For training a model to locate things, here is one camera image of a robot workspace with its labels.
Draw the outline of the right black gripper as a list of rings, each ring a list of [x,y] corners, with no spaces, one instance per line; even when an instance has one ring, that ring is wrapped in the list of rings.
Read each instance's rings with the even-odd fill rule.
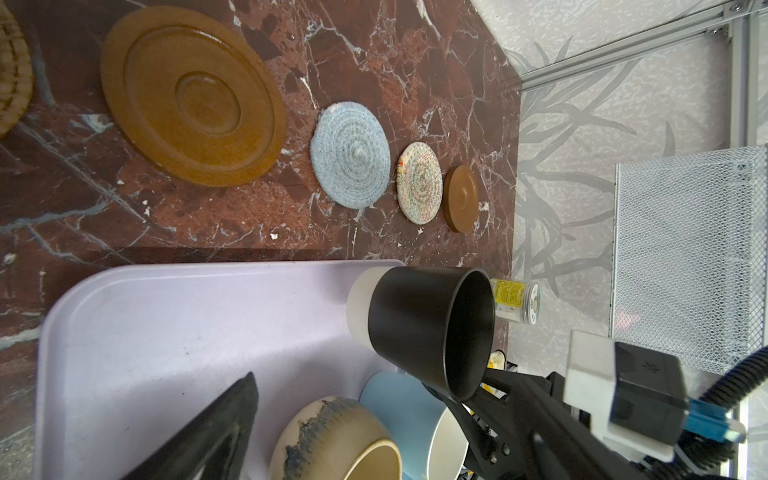
[[[483,380],[503,393],[478,388],[461,403],[426,390],[459,423],[469,447],[464,466],[482,479],[641,479],[551,396],[544,378],[488,369]]]

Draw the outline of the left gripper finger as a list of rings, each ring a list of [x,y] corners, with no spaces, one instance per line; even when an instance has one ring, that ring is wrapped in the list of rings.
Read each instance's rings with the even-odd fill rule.
[[[253,373],[233,383],[127,479],[238,479],[259,393]]]

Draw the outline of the beige mug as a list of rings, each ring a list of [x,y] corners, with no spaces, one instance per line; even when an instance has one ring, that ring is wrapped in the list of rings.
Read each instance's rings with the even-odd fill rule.
[[[394,479],[403,462],[389,430],[356,400],[328,396],[300,410],[272,454],[270,479]]]

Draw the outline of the black mug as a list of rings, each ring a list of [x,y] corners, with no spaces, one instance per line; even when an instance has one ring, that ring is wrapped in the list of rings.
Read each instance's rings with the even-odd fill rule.
[[[465,402],[480,387],[492,350],[491,281],[476,268],[374,267],[354,281],[352,337],[428,387]]]

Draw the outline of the brown wooden coaster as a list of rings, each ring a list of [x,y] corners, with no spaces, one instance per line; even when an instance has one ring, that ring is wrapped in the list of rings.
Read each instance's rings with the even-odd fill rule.
[[[478,218],[479,193],[471,169],[459,165],[446,176],[443,211],[449,227],[458,233],[468,233]]]
[[[284,102],[245,40],[213,18],[147,7],[109,31],[100,61],[112,116],[167,172],[192,183],[250,183],[277,162]]]

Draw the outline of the white patterned round coaster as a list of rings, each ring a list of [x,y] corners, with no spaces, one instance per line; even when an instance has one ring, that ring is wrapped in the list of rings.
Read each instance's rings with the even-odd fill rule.
[[[397,164],[397,199],[406,218],[424,225],[437,215],[443,198],[443,180],[438,158],[423,142],[413,142]]]

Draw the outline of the light blue woven coaster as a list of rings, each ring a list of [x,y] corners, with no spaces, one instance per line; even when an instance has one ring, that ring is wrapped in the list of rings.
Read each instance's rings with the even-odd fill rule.
[[[372,206],[389,184],[388,140],[378,119],[357,102],[334,103],[322,112],[310,159],[324,192],[349,209]]]

